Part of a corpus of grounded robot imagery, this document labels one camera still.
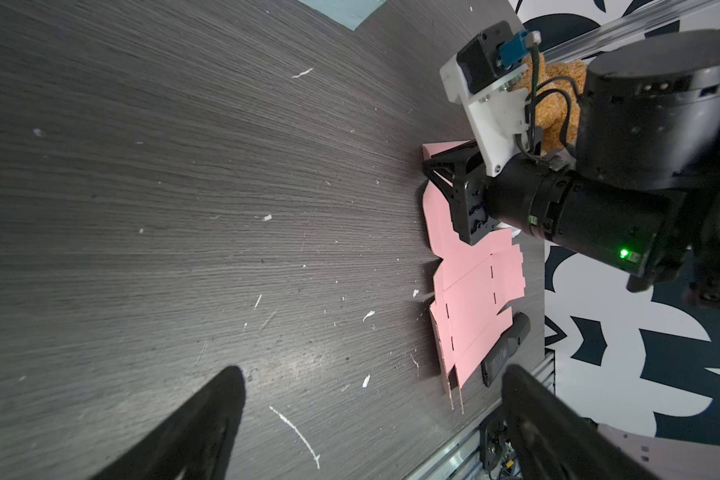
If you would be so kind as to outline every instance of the light blue object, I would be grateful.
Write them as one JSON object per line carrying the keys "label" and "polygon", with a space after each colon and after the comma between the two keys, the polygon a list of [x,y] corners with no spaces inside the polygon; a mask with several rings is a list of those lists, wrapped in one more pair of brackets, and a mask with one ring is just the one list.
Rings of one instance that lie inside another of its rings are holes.
{"label": "light blue object", "polygon": [[334,22],[355,30],[376,8],[384,5],[386,0],[299,0],[304,5],[314,8]]}
{"label": "light blue object", "polygon": [[516,33],[511,40],[499,47],[499,58],[501,59],[501,66],[503,68],[510,68],[515,62],[525,57],[528,53],[528,49],[525,46],[525,38],[527,36],[528,32],[523,30]]}

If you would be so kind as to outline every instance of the table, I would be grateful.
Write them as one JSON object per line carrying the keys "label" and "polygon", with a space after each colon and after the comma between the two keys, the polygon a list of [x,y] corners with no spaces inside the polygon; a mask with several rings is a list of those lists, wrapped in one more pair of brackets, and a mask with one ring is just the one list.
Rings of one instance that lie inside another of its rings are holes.
{"label": "table", "polygon": [[[498,398],[442,391],[420,146],[470,138],[438,70],[499,20],[0,2],[0,478],[91,475],[229,364],[230,478],[400,478]],[[543,246],[518,240],[530,368]]]}

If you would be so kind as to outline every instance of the black and white patterned wall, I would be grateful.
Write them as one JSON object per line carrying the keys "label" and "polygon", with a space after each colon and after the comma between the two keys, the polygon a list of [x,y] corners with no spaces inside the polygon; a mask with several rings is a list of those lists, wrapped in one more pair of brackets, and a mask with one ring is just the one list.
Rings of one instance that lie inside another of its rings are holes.
{"label": "black and white patterned wall", "polygon": [[[542,33],[545,50],[649,1],[510,4],[526,29]],[[720,28],[720,4],[645,35],[697,28]],[[720,445],[720,312],[682,303],[691,264],[675,283],[628,293],[624,272],[561,246],[545,249],[545,343],[555,350],[558,397],[629,432]]]}

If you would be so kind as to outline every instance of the pink board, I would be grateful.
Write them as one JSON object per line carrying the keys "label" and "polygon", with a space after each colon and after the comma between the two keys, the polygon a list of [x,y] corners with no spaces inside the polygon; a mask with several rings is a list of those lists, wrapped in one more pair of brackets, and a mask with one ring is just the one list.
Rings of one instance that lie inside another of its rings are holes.
{"label": "pink board", "polygon": [[[422,146],[424,158],[463,142]],[[456,371],[461,387],[512,325],[512,309],[504,305],[524,295],[523,254],[512,245],[509,228],[489,233],[477,245],[467,245],[454,232],[448,200],[430,182],[424,190],[424,216],[432,252],[443,259],[434,273],[434,302],[429,307],[440,354],[443,386],[454,407],[448,374]]]}

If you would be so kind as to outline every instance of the orange plush toy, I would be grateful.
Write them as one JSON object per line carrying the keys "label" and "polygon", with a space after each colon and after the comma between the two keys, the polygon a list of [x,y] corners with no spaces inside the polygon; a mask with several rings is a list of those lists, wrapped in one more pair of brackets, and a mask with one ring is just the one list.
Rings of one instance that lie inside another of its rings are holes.
{"label": "orange plush toy", "polygon": [[[528,70],[523,72],[522,79],[516,83],[513,90],[518,88],[527,88],[530,91],[530,81],[533,71],[533,64],[530,60],[530,55],[525,57],[523,60],[528,65]],[[539,55],[539,85],[545,82],[548,78],[557,77],[559,75],[566,75],[571,77],[579,89],[580,93],[584,92],[584,81],[586,80],[586,63],[581,60],[567,63],[553,63],[546,64],[544,61],[544,55]],[[570,96],[571,100],[571,112],[570,122],[568,124],[568,143],[576,139],[579,129],[579,104],[576,101],[574,90],[572,89],[570,82],[565,80],[557,80],[545,85],[543,88],[539,88],[538,94],[543,93],[545,90],[550,88],[559,88],[560,90],[566,91]],[[567,105],[563,95],[558,93],[552,93],[536,105],[536,125],[544,130],[544,139],[541,141],[541,149],[543,152],[550,152],[555,148],[562,148],[563,145],[560,142],[560,130],[563,128],[563,122],[565,121],[567,112]]]}

